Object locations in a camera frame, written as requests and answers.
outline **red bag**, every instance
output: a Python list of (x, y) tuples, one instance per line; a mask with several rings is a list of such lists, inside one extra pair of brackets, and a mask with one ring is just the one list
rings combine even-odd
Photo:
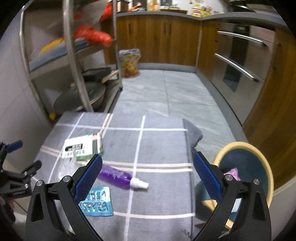
[(101, 31), (94, 30), (94, 27), (87, 28), (84, 24), (81, 24), (75, 31), (74, 37), (86, 38), (89, 44), (101, 44), (104, 47), (109, 47), (112, 44), (112, 37)]

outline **checkered tablecloth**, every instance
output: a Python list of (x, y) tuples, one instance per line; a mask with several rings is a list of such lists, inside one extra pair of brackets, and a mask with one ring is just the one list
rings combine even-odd
[[(147, 191), (123, 190), (97, 179), (93, 187), (109, 186), (114, 215), (87, 219), (105, 241), (190, 240), (194, 226), (192, 149), (201, 131), (185, 119), (157, 116), (67, 112), (46, 138), (36, 160), (34, 177), (57, 182), (67, 138), (101, 132), (103, 162), (149, 183)], [(69, 227), (58, 206), (65, 228)]]

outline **blue gripper pad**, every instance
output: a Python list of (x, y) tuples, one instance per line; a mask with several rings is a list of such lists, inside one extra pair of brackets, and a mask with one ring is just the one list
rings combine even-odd
[(90, 160), (90, 163), (87, 164), (85, 172), (82, 174), (81, 178), (74, 187), (74, 200), (77, 204), (86, 199), (90, 189), (92, 188), (102, 169), (102, 165), (102, 157), (98, 154), (95, 154)]
[(219, 202), (222, 199), (221, 184), (199, 153), (193, 156), (193, 166), (200, 176), (210, 198)]

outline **wooden cabinet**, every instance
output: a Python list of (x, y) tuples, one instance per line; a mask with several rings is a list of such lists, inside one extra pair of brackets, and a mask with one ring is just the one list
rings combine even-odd
[(243, 125), (268, 160), (275, 189), (296, 175), (296, 40), (278, 28), (276, 42), (265, 86)]
[(216, 58), (214, 53), (218, 49), (218, 33), (220, 20), (202, 22), (202, 40), (197, 61), (197, 68), (212, 81)]
[[(119, 49), (138, 48), (140, 62), (195, 66), (200, 21), (173, 16), (138, 15), (117, 19)], [(112, 32), (111, 20), (101, 23)], [(115, 63), (114, 50), (104, 50), (106, 64)]]

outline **stainless steel oven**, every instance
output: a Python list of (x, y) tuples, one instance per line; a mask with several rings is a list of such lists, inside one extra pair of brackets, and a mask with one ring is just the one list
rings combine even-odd
[(223, 23), (218, 34), (212, 83), (243, 124), (264, 86), (274, 48), (274, 31)]

